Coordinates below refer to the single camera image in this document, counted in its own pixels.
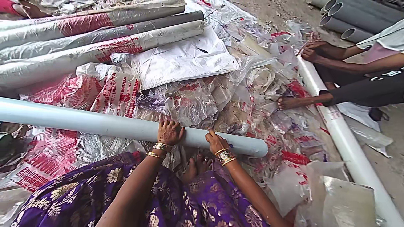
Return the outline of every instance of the bare foot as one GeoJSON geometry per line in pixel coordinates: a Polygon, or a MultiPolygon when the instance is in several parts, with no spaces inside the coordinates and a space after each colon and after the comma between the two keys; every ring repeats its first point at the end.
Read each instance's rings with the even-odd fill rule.
{"type": "Polygon", "coordinates": [[[189,159],[189,165],[185,173],[182,174],[182,181],[184,183],[189,183],[192,179],[196,177],[196,165],[193,158],[189,159]]]}
{"type": "Polygon", "coordinates": [[[280,97],[278,99],[278,106],[280,110],[292,109],[296,107],[302,107],[313,104],[313,99],[311,97],[307,98],[289,98],[280,97]]]}
{"type": "Polygon", "coordinates": [[[203,157],[201,154],[196,156],[196,168],[198,170],[198,175],[210,170],[210,166],[213,160],[208,160],[208,157],[203,157]]]}

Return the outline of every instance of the bangle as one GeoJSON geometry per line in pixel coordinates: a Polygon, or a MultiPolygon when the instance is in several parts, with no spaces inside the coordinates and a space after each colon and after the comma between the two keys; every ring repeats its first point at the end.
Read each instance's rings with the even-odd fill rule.
{"type": "Polygon", "coordinates": [[[223,151],[217,156],[222,166],[226,165],[227,163],[237,159],[229,150],[223,151]]]}
{"type": "Polygon", "coordinates": [[[157,142],[157,143],[154,144],[153,148],[159,149],[159,150],[162,150],[162,151],[165,151],[165,152],[170,152],[172,146],[164,144],[164,143],[157,142]]]}
{"type": "Polygon", "coordinates": [[[215,153],[215,156],[216,156],[217,154],[219,154],[220,152],[222,152],[222,151],[227,151],[227,150],[229,150],[229,148],[223,148],[222,150],[218,150],[218,151],[215,153]]]}
{"type": "Polygon", "coordinates": [[[158,154],[156,154],[156,153],[154,153],[154,152],[146,152],[146,155],[149,155],[149,156],[153,156],[153,157],[156,157],[156,158],[161,158],[161,159],[165,159],[166,158],[166,156],[160,156],[160,155],[158,155],[158,154]]]}

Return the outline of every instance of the concrete floor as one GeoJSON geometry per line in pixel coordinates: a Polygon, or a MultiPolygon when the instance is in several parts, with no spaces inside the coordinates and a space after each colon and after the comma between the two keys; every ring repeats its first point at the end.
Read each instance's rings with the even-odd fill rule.
{"type": "MultiPolygon", "coordinates": [[[[350,42],[339,39],[339,34],[326,31],[318,26],[322,17],[319,9],[309,6],[304,0],[234,0],[234,4],[241,9],[253,14],[264,23],[272,22],[279,30],[287,29],[285,21],[288,19],[300,19],[317,30],[322,39],[331,44],[347,47],[350,42]]],[[[359,62],[361,57],[354,57],[350,62],[359,62]]],[[[386,158],[367,145],[363,150],[375,168],[385,188],[389,192],[394,203],[398,207],[401,216],[404,217],[404,105],[384,107],[390,116],[390,121],[381,121],[382,133],[394,139],[387,147],[386,158]]]]}

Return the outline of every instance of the floral pattern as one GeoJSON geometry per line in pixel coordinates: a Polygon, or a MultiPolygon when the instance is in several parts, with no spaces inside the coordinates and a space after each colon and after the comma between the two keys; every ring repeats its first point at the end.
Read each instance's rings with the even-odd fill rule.
{"type": "MultiPolygon", "coordinates": [[[[94,227],[141,154],[123,153],[74,170],[34,192],[13,227],[94,227]]],[[[268,227],[231,183],[208,171],[184,185],[161,167],[142,226],[268,227]]]]}

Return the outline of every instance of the pipe opening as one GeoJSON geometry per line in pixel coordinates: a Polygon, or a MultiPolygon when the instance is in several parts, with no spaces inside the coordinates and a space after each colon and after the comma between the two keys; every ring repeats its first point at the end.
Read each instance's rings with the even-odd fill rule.
{"type": "Polygon", "coordinates": [[[354,32],[355,32],[355,28],[351,28],[351,29],[348,29],[348,30],[346,30],[344,33],[342,33],[342,35],[341,35],[341,39],[347,39],[347,38],[349,38],[354,32]]]}
{"type": "Polygon", "coordinates": [[[325,16],[321,19],[320,21],[320,26],[324,26],[325,24],[327,24],[327,22],[329,22],[331,20],[331,16],[325,16]]]}
{"type": "Polygon", "coordinates": [[[330,10],[331,7],[334,6],[336,2],[337,2],[337,0],[329,0],[329,1],[324,5],[324,10],[325,10],[325,11],[330,10]]]}
{"type": "Polygon", "coordinates": [[[328,15],[332,16],[336,12],[338,12],[339,9],[342,8],[342,2],[335,4],[334,6],[331,7],[331,9],[328,11],[328,15]]]}

